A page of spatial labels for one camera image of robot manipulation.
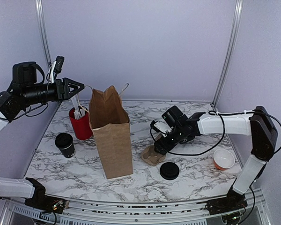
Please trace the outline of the black plastic cup lid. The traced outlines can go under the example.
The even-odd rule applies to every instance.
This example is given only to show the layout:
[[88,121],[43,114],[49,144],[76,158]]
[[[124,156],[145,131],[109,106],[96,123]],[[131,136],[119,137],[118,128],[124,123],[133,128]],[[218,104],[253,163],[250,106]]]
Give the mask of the black plastic cup lid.
[[73,137],[68,133],[59,133],[55,138],[55,145],[59,149],[66,149],[73,143]]

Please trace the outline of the brown paper bag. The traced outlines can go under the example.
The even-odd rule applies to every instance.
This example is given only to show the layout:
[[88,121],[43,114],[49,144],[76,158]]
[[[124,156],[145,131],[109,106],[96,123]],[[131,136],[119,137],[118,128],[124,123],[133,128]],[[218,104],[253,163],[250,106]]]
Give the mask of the brown paper bag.
[[92,88],[89,108],[85,109],[107,179],[133,174],[130,118],[121,94],[113,85],[104,91]]

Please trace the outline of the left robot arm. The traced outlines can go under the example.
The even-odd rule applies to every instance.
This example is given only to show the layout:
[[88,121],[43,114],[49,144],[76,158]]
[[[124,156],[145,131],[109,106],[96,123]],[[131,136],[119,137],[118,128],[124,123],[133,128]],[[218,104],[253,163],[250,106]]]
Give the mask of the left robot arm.
[[[72,79],[58,79],[64,57],[57,57],[50,75],[45,75],[35,61],[13,65],[12,82],[0,93],[0,131],[9,123],[32,111],[31,106],[41,107],[48,102],[63,102],[84,89],[84,84]],[[66,200],[46,195],[45,187],[34,178],[11,179],[0,177],[0,199],[19,197],[25,205],[61,214]]]

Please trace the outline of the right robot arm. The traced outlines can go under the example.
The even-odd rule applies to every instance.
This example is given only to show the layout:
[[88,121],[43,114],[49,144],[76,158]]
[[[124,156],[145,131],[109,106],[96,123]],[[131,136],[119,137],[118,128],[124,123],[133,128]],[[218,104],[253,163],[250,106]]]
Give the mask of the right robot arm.
[[201,135],[234,134],[252,138],[251,154],[226,196],[207,201],[206,208],[210,215],[246,207],[246,191],[260,177],[270,159],[280,151],[276,148],[278,131],[273,123],[277,119],[268,114],[263,106],[233,113],[196,112],[190,117],[173,106],[162,118],[164,122],[152,121],[150,124],[151,130],[162,135],[154,141],[154,151],[162,155],[172,154],[177,144]]

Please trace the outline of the black paper coffee cup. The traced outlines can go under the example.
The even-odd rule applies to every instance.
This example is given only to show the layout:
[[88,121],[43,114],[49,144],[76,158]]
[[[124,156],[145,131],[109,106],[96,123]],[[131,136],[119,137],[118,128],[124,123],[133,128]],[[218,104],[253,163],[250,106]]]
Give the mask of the black paper coffee cup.
[[60,133],[56,136],[55,145],[66,158],[71,158],[75,155],[75,147],[73,137],[68,133]]

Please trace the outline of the cardboard cup carrier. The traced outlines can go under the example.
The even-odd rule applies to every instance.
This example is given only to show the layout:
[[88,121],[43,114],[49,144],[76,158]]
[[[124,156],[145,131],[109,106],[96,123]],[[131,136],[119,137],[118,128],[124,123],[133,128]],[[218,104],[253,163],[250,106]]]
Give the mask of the cardboard cup carrier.
[[165,160],[166,155],[162,155],[161,153],[158,153],[155,151],[154,145],[148,146],[142,153],[141,153],[141,159],[152,166],[156,166],[159,163],[161,163],[163,160]]

